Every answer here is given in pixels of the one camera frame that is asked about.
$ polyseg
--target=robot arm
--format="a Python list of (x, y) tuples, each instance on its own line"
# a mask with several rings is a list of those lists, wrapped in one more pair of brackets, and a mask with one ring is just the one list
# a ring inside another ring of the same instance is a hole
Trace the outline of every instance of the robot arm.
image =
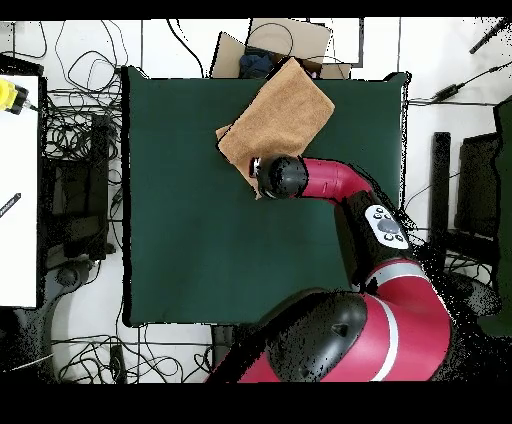
[(209, 381), (430, 379), (447, 355), (450, 316), (370, 184), (345, 164), (289, 156), (255, 159), (251, 175), (263, 196), (335, 205), (353, 292), (285, 301), (266, 319), (264, 342), (255, 335), (232, 349)]

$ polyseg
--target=cardboard box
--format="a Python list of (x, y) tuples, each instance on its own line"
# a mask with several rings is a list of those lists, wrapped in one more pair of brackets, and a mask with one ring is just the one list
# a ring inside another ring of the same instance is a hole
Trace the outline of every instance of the cardboard box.
[(212, 78), (238, 78), (240, 58), (244, 55), (245, 45), (231, 35), (221, 32), (217, 48), (213, 55)]
[(253, 18), (245, 44), (300, 59), (311, 58), (312, 62), (321, 64), (330, 38), (331, 29), (309, 22), (286, 18)]
[(324, 63), (320, 78), (322, 79), (350, 79), (350, 71), (352, 65), (350, 63)]
[[(278, 63), (290, 51), (291, 38), (286, 29), (273, 25), (274, 23), (283, 25), (290, 31), (293, 37), (291, 52), (293, 56), (301, 59), (311, 57), (310, 60), (303, 60), (303, 65), (308, 71), (320, 73), (320, 78), (323, 79), (348, 79), (350, 77), (350, 64), (339, 64), (339, 67), (338, 64), (322, 64), (331, 30), (320, 25), (293, 19), (254, 18), (249, 27), (247, 37), (249, 44), (247, 45), (275, 53), (273, 62)], [(246, 46), (241, 41), (221, 32), (213, 57), (211, 77), (238, 78), (240, 58), (245, 54), (245, 49)]]

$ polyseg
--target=green tablecloth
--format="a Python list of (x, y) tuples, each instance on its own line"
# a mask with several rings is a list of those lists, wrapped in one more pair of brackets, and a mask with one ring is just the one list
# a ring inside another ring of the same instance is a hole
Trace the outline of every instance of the green tablecloth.
[[(216, 149), (215, 130), (231, 124), (265, 81), (148, 80), (134, 68), (127, 77), (132, 275), (125, 321), (254, 322), (299, 290), (348, 289), (332, 206), (255, 201)], [(336, 109), (304, 156), (360, 165), (398, 204), (405, 81), (405, 74), (315, 81)]]

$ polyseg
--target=brown towel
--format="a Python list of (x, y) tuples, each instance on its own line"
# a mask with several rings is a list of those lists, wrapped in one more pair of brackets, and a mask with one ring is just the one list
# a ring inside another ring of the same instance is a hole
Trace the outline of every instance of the brown towel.
[(234, 124), (216, 131), (219, 150), (258, 193), (249, 177), (251, 159), (301, 155), (333, 111), (334, 104), (290, 58)]

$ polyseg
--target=red joint casing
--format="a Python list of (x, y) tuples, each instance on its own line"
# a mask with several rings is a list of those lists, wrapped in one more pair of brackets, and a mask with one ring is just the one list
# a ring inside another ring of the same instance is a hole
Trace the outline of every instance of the red joint casing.
[(308, 171), (308, 184), (301, 197), (316, 197), (340, 203), (358, 191), (370, 192), (368, 182), (349, 166), (321, 159), (303, 159)]

